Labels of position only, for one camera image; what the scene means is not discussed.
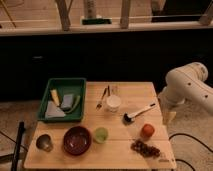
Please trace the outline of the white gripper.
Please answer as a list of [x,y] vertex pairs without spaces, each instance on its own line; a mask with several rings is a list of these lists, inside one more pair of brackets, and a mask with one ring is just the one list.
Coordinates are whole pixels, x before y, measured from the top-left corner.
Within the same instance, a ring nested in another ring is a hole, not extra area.
[[185,98],[169,87],[164,87],[158,94],[162,114],[164,115],[164,124],[168,125],[176,116],[176,112],[172,111],[174,107],[182,105]]

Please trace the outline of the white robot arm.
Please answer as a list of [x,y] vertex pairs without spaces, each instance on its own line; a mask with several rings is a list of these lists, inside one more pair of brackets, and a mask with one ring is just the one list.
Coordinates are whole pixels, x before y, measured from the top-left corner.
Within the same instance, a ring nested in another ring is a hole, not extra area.
[[200,62],[174,68],[166,74],[166,86],[158,94],[164,125],[176,116],[173,108],[185,100],[197,103],[213,115],[213,88],[205,84],[207,78],[207,67]]

